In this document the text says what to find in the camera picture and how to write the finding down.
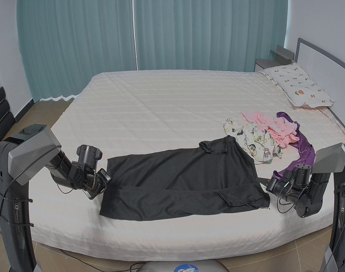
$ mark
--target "headboard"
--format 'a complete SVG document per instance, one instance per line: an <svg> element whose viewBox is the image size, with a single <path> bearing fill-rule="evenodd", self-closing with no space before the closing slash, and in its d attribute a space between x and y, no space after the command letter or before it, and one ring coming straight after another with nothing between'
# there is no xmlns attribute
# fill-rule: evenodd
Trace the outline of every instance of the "headboard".
<svg viewBox="0 0 345 272"><path fill-rule="evenodd" d="M345 63L301 38L295 61L335 101L328 108L345 128Z"/></svg>

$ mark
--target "purple satin cloth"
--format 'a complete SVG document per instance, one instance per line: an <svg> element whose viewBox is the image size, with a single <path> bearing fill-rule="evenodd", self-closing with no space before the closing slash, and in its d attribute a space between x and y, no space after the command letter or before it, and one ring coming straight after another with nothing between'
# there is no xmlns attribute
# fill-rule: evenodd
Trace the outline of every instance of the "purple satin cloth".
<svg viewBox="0 0 345 272"><path fill-rule="evenodd" d="M279 172L277 172L276 170L273 171L273 177L277 179L282 179L284 171L292 171L297 164L306 164L313 166L313 162L315 161L315 150L313 149L312 145L308 142L307 138L300 132L300 125L297 122L293 122L290 116L288 116L285 112L278 112L277 118L280 117L284 117L287 121L295 123L297 125L296 136L300 140L294 143L290 143L290 145L298 149L298 154L300 155L300 158L295 161L292 161L291 164L284 170L281 170Z"/></svg>

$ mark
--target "nightstand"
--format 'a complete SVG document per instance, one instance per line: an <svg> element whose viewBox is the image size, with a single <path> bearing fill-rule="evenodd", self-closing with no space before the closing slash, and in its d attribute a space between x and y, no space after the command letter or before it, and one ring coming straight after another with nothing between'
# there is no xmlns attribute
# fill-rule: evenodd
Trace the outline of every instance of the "nightstand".
<svg viewBox="0 0 345 272"><path fill-rule="evenodd" d="M267 69L269 67L273 66L283 66L283 65L289 65L292 63L294 53L291 52L290 50L277 45L276 50L271 50L275 54L275 60L269 60L269 59L261 59L257 58L255 60L255 69L254 71L261 71L264 69Z"/></svg>

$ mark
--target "mattress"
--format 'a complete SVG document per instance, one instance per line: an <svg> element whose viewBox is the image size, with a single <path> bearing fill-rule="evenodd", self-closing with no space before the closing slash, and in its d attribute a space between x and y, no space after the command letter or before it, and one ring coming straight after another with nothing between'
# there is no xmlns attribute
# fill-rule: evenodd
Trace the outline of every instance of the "mattress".
<svg viewBox="0 0 345 272"><path fill-rule="evenodd" d="M325 107L293 107L264 75L227 71L96 75L52 131L70 160L77 161L81 144L100 148L99 169L106 168L110 157L195 148L200 141L222 138L222 121L231 117L245 124L243 111L272 117L288 113L315 150L345 143L342 126ZM257 165L258 176L270 178L273 170L284 169L298 157L288 146L281 160L275 157L272 164ZM37 242L94 257L187 261L261 252L332 224L332 177L321 211L306 219L294 209L280 214L276 197L270 196L269 209L150 222L114 220L99 215L102 195L91 201L82 191L62 194L44 168L30 181L31 231Z"/></svg>

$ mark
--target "pillow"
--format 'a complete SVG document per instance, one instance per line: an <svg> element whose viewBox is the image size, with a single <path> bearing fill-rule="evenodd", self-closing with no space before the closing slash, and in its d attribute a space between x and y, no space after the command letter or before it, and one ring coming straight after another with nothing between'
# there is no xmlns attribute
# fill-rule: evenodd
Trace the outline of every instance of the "pillow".
<svg viewBox="0 0 345 272"><path fill-rule="evenodd" d="M295 62L286 66L270 67L260 73L281 87L288 100L296 107L332 106L334 102Z"/></svg>

